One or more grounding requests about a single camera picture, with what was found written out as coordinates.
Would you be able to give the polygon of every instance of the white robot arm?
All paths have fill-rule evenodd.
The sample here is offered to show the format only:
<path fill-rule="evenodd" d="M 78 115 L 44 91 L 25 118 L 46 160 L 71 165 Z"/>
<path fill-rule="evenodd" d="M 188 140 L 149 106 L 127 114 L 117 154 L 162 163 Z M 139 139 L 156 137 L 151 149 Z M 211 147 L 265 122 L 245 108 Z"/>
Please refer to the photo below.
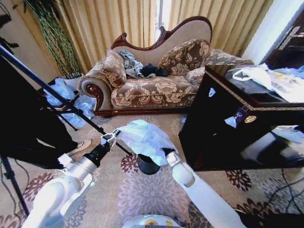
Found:
<path fill-rule="evenodd" d="M 214 228 L 245 228 L 239 215 L 175 152 L 166 155 L 172 175 Z"/>
<path fill-rule="evenodd" d="M 105 134 L 92 152 L 85 154 L 80 162 L 74 162 L 66 154 L 59 158 L 66 167 L 62 177 L 44 185 L 33 203 L 33 210 L 23 228 L 61 228 L 64 218 L 69 217 L 81 204 L 94 185 L 92 173 L 101 159 L 113 147 L 119 130 Z M 188 194 L 192 202 L 214 228 L 244 228 L 239 215 L 204 182 L 173 149 L 163 149 L 173 170 L 173 178 Z"/>

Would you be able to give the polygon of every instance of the sofa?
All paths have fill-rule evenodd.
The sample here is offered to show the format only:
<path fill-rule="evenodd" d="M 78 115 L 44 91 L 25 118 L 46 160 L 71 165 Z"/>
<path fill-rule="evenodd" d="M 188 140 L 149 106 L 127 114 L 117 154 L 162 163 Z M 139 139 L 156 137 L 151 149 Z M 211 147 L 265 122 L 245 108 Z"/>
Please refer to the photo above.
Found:
<path fill-rule="evenodd" d="M 135 47 L 123 33 L 107 56 L 78 82 L 78 90 L 96 98 L 96 115 L 160 114 L 185 112 L 195 98 L 205 66 L 250 65 L 250 60 L 232 56 L 209 44 L 212 26 L 205 17 L 191 17 L 173 30 L 160 27 L 161 35 L 150 47 Z M 167 77 L 134 79 L 124 70 L 119 50 L 133 53 L 143 65 L 152 63 L 168 72 Z"/>

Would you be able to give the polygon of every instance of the wall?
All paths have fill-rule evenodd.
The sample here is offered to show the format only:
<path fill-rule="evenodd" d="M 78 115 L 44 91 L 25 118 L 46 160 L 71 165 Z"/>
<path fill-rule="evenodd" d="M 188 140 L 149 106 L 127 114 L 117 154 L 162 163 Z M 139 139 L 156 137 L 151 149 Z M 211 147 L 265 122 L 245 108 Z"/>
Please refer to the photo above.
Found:
<path fill-rule="evenodd" d="M 13 4 L 10 1 L 4 2 L 6 8 L 11 14 L 12 21 L 5 24 L 0 29 L 0 36 L 5 38 L 10 43 L 18 43 L 20 47 L 13 49 L 15 57 L 23 62 L 35 74 L 37 74 L 45 82 L 50 82 L 58 76 L 56 70 L 47 59 L 45 53 L 42 51 L 32 33 L 24 23 L 19 12 L 12 9 Z M 39 89 L 34 81 L 20 72 L 32 86 Z"/>
<path fill-rule="evenodd" d="M 242 58 L 261 63 L 302 4 L 303 0 L 274 0 Z"/>

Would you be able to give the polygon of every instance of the black cup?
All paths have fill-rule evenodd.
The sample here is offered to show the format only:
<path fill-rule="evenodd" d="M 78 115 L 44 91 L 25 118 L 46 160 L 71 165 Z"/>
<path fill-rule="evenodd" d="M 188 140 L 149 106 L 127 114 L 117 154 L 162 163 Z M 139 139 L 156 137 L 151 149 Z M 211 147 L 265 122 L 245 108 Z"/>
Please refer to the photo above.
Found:
<path fill-rule="evenodd" d="M 139 170 L 146 175 L 156 174 L 160 167 L 155 164 L 150 157 L 139 154 L 138 155 L 138 168 Z"/>

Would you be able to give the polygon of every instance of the floral carpet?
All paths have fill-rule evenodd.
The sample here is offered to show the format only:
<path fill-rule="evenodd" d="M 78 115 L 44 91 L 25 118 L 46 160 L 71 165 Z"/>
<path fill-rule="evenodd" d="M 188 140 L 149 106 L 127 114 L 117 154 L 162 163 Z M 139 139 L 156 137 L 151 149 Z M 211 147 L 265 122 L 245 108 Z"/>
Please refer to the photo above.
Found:
<path fill-rule="evenodd" d="M 106 132 L 110 132 L 119 126 L 127 125 L 132 120 L 144 119 L 164 130 L 184 159 L 178 139 L 178 133 L 182 128 L 181 120 L 184 117 L 184 114 L 130 115 L 107 119 L 94 117 L 93 121 L 102 126 Z M 90 152 L 100 141 L 100 134 L 89 125 L 77 132 L 70 127 L 67 129 L 75 141 L 92 139 L 89 148 L 73 156 L 75 160 Z M 137 160 L 137 155 L 129 156 L 118 147 L 114 147 L 94 172 L 95 186 L 89 191 L 80 208 L 65 220 L 64 227 L 119 228 L 129 218 L 142 214 L 167 215 L 186 228 L 212 227 L 174 181 L 168 166 L 161 167 L 155 175 L 147 176 L 139 171 Z M 24 199 L 31 210 L 37 192 L 46 182 L 60 175 L 60 172 L 44 170 L 21 161 L 15 163 L 14 160 L 10 160 L 10 162 Z M 29 180 L 19 164 L 28 171 Z M 197 174 L 232 207 L 246 213 L 260 217 L 270 213 L 299 213 L 291 200 L 289 188 L 278 191 L 272 201 L 266 203 L 276 189 L 286 185 L 280 169 L 206 171 Z M 304 176 L 301 169 L 285 169 L 284 174 L 289 183 Z M 10 189 L 16 205 L 14 209 L 14 202 L 5 186 L 1 185 L 0 228 L 17 228 L 25 217 L 11 183 L 4 177 L 2 181 Z M 298 208 L 304 212 L 304 181 L 292 185 L 291 191 Z"/>

